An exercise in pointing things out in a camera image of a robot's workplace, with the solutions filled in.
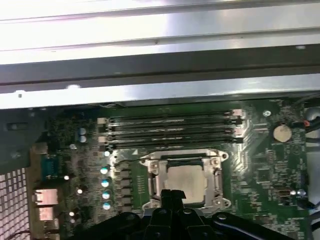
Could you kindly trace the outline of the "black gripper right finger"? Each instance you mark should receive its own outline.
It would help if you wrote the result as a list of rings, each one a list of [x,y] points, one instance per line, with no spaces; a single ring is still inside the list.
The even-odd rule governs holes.
[[[218,212],[210,218],[200,216],[183,204],[185,193],[172,191],[183,240],[284,240],[285,235],[228,212]]]

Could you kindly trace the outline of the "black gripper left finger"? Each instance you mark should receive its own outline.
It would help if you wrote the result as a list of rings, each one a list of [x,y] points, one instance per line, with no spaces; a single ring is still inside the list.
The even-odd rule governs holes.
[[[162,190],[160,208],[139,217],[123,212],[88,229],[88,240],[169,240],[173,220],[173,191]]]

